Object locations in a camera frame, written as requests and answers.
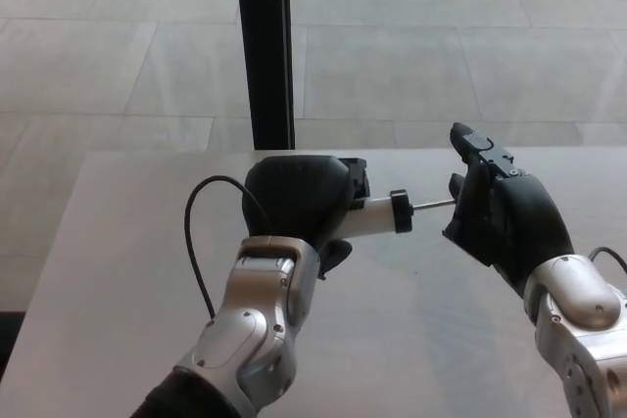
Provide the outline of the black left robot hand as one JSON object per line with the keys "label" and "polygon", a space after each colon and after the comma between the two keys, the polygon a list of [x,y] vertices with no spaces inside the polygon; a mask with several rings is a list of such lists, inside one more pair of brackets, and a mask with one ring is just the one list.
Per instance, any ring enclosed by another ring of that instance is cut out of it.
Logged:
{"label": "black left robot hand", "polygon": [[305,241],[320,257],[318,278],[342,263],[352,245],[336,234],[349,211],[370,196],[366,160],[327,155],[266,157],[249,170],[242,212],[250,236]]}

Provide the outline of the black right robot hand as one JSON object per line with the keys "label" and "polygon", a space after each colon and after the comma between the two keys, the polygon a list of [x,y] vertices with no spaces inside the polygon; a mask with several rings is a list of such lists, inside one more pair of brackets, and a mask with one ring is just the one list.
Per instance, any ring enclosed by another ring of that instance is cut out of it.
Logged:
{"label": "black right robot hand", "polygon": [[499,143],[461,122],[453,124],[450,141],[467,172],[450,178],[455,210],[443,236],[495,267],[522,296],[535,268],[575,253],[562,216],[541,181]]}

